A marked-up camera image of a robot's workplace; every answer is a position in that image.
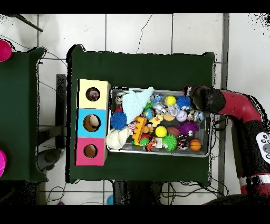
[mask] blue box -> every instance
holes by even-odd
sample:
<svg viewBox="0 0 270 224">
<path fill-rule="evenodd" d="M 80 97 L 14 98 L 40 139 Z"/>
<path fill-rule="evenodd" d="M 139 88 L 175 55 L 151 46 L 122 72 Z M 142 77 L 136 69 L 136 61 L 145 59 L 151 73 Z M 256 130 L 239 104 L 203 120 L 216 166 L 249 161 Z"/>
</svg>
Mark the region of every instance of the blue box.
<svg viewBox="0 0 270 224">
<path fill-rule="evenodd" d="M 107 132 L 107 110 L 79 108 L 78 137 L 105 138 Z M 87 115 L 96 115 L 100 120 L 100 127 L 95 132 L 88 132 L 83 127 L 83 121 Z"/>
</svg>

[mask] pink box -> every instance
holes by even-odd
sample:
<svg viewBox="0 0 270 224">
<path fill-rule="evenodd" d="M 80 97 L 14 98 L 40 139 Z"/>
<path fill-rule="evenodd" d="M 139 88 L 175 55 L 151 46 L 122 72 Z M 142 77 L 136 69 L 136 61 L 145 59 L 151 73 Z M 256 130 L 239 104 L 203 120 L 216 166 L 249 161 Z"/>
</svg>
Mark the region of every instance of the pink box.
<svg viewBox="0 0 270 224">
<path fill-rule="evenodd" d="M 96 154 L 94 157 L 89 158 L 84 153 L 84 148 L 87 145 L 94 145 Z M 76 152 L 76 163 L 77 166 L 103 166 L 107 157 L 107 149 L 105 144 L 105 138 L 83 138 L 78 137 Z"/>
</svg>

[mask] round hole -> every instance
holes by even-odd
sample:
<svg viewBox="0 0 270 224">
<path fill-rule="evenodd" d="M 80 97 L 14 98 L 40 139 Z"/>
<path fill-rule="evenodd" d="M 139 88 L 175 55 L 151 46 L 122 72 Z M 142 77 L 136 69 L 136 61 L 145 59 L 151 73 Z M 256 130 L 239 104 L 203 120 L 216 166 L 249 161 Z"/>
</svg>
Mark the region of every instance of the round hole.
<svg viewBox="0 0 270 224">
<path fill-rule="evenodd" d="M 100 92 L 96 87 L 89 88 L 86 91 L 85 95 L 86 95 L 87 100 L 92 101 L 92 102 L 97 101 L 100 98 Z"/>
<path fill-rule="evenodd" d="M 98 149 L 95 145 L 87 145 L 84 147 L 83 153 L 87 158 L 94 158 L 98 153 Z"/>
<path fill-rule="evenodd" d="M 83 127 L 88 132 L 96 132 L 101 125 L 100 119 L 97 115 L 87 115 L 83 120 Z"/>
</svg>

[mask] green spiky ball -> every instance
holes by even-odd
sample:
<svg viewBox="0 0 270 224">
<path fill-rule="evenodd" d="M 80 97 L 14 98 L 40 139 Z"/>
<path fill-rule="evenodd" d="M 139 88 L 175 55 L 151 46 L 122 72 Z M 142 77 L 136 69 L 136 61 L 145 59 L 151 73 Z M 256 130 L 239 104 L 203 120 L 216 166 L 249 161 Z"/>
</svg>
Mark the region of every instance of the green spiky ball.
<svg viewBox="0 0 270 224">
<path fill-rule="evenodd" d="M 167 146 L 165 149 L 170 152 L 176 149 L 177 139 L 175 136 L 168 134 L 162 139 L 162 144 L 165 144 Z"/>
<path fill-rule="evenodd" d="M 150 109 L 154 104 L 152 102 L 148 102 L 144 107 L 144 110 Z"/>
</svg>

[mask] green cloth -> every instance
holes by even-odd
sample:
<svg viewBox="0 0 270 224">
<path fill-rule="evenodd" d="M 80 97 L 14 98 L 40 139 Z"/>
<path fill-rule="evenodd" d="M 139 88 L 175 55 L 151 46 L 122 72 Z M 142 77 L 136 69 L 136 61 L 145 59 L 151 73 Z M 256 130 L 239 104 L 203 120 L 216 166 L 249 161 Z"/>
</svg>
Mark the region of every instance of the green cloth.
<svg viewBox="0 0 270 224">
<path fill-rule="evenodd" d="M 108 81 L 112 87 L 182 91 L 184 85 L 213 85 L 214 54 L 154 55 L 85 52 L 73 46 L 71 54 L 71 151 L 70 180 L 200 181 L 208 183 L 209 156 L 184 157 L 108 152 L 104 166 L 74 166 L 76 81 Z"/>
<path fill-rule="evenodd" d="M 44 48 L 13 52 L 0 62 L 0 149 L 7 156 L 0 180 L 46 181 L 35 165 L 36 66 L 43 54 Z"/>
</svg>

